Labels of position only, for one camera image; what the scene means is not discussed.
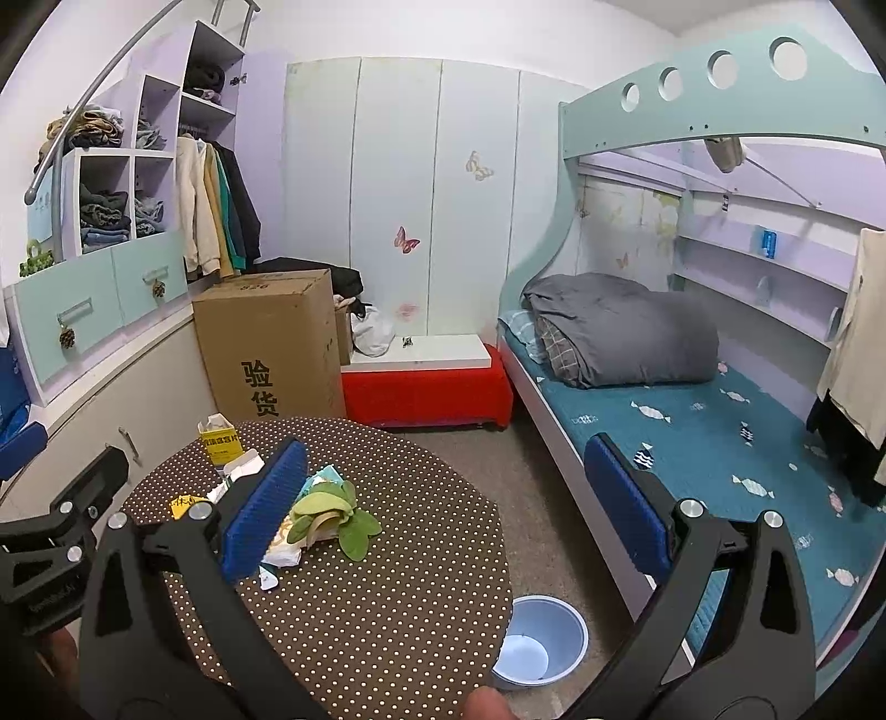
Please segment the mint green drawer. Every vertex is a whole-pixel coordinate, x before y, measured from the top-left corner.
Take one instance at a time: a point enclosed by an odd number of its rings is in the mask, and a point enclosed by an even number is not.
[[[54,265],[14,286],[19,321],[37,379],[43,383],[123,326],[109,250]],[[61,347],[64,322],[74,346]]]
[[[173,231],[137,238],[111,248],[124,325],[188,292],[182,260],[183,243],[182,233]],[[156,280],[164,286],[159,298],[152,292]]]

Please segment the ceiling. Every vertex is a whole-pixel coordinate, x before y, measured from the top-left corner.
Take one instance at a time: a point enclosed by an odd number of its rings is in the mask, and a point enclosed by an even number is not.
[[[728,15],[730,12],[769,4],[772,0],[606,0],[606,2],[624,8],[679,35],[695,25]]]

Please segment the red butterfly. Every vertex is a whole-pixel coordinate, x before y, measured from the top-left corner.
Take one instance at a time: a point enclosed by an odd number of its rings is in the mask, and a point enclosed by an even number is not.
[[[407,240],[406,239],[406,230],[404,230],[403,226],[400,226],[400,231],[397,233],[397,237],[393,240],[393,246],[399,247],[403,250],[404,255],[408,255],[412,252],[413,248],[418,245],[421,240]]]

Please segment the metal railing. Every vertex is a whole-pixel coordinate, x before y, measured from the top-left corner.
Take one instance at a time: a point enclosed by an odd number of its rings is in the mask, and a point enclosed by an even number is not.
[[[135,47],[136,43],[141,40],[145,34],[158,22],[163,20],[169,12],[175,8],[182,0],[172,0],[166,7],[164,7],[160,12],[158,12],[154,17],[148,20],[142,28],[135,33],[131,38],[129,38],[128,42],[120,48],[116,55],[111,58],[111,61],[105,65],[102,71],[96,76],[96,79],[93,80],[89,87],[86,89],[86,92],[83,93],[81,98],[77,101],[77,103],[70,109],[68,112],[65,122],[62,123],[61,129],[58,131],[58,134],[53,138],[52,143],[50,145],[49,150],[43,156],[40,161],[40,165],[37,168],[37,171],[34,173],[34,179],[31,180],[31,185],[28,186],[27,191],[25,192],[25,205],[33,205],[34,201],[37,198],[37,191],[40,188],[43,179],[46,177],[46,173],[49,171],[50,165],[52,165],[52,190],[51,190],[51,222],[52,222],[52,241],[53,246],[56,248],[61,248],[61,164],[62,157],[65,154],[65,139],[67,138],[68,130],[71,129],[71,125],[74,124],[74,121],[83,111],[83,108],[89,103],[92,99],[92,96],[95,95],[98,87],[105,81],[107,76],[111,74],[115,67],[120,63],[120,61],[126,57],[127,53]],[[240,32],[240,45],[243,46],[246,44],[246,36],[249,33],[249,25],[253,21],[253,15],[256,12],[260,12],[261,8],[255,2],[255,0],[244,0],[247,5],[249,5],[246,10],[246,18],[243,22],[243,30]],[[225,4],[225,0],[217,0],[215,4],[215,11],[213,12],[212,24],[213,26],[218,26],[219,19],[222,17],[222,7]]]

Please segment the light blue pillow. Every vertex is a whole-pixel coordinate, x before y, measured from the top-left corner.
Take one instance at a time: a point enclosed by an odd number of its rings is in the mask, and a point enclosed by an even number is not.
[[[529,357],[539,364],[548,361],[548,353],[535,330],[535,318],[529,310],[506,310],[499,319],[525,345]]]

